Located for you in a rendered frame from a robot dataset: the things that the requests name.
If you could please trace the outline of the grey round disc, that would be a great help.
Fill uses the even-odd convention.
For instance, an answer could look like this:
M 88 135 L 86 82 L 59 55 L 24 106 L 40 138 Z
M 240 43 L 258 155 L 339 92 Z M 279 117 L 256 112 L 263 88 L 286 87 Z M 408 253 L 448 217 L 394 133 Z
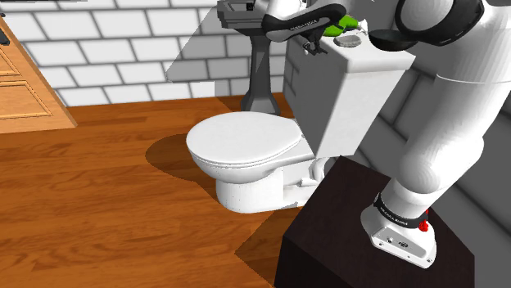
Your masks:
M 338 45 L 338 47 L 357 47 L 362 43 L 362 39 L 356 35 L 340 35 L 333 39 L 333 42 Z

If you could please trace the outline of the grey pedestal sink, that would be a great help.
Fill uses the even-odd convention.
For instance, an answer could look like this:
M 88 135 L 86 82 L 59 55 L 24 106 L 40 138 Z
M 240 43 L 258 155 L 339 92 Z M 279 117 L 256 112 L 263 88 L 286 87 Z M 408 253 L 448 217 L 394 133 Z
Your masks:
M 234 29 L 251 41 L 249 88 L 241 99 L 243 111 L 280 115 L 271 92 L 269 46 L 261 28 L 269 0 L 218 0 L 217 16 L 224 29 Z

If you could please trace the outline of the black bowl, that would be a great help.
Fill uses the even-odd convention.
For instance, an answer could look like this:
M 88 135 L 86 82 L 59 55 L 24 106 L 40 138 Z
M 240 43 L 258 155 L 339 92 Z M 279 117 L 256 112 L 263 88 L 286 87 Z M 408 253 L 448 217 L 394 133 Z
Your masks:
M 375 29 L 369 31 L 369 40 L 376 48 L 386 52 L 400 52 L 418 43 L 398 30 Z

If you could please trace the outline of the white toilet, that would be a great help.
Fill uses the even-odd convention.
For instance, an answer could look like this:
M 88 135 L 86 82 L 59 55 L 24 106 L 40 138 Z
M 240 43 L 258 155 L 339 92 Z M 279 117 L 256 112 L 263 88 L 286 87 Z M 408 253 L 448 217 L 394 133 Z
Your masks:
M 186 144 L 197 166 L 215 180 L 219 203 L 253 214 L 304 205 L 339 156 L 353 155 L 402 75 L 408 52 L 385 52 L 360 35 L 356 47 L 335 38 L 321 52 L 287 41 L 283 93 L 285 118 L 237 111 L 204 119 Z

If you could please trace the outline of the wooden cabinet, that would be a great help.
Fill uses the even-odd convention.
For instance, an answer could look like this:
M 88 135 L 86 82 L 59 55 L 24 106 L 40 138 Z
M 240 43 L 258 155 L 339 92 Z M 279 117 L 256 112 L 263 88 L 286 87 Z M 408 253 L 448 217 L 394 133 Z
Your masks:
M 0 134 L 76 127 L 4 17 L 0 12 Z

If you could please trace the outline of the green bottle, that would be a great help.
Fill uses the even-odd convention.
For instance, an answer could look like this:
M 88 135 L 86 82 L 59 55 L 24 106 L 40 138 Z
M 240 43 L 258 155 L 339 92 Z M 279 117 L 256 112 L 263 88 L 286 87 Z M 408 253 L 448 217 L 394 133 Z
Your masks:
M 335 25 L 328 26 L 324 32 L 325 37 L 337 37 L 344 34 L 347 31 L 354 29 L 361 29 L 360 23 L 357 19 L 352 18 L 349 15 L 343 16 Z

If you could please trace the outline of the dark robot stand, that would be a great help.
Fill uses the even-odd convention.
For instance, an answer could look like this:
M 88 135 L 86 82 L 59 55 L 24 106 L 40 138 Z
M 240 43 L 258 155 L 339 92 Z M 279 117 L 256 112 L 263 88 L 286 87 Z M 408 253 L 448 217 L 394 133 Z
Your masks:
M 427 269 L 372 245 L 360 214 L 388 176 L 340 157 L 283 234 L 276 288 L 475 288 L 474 257 L 430 210 L 437 243 Z

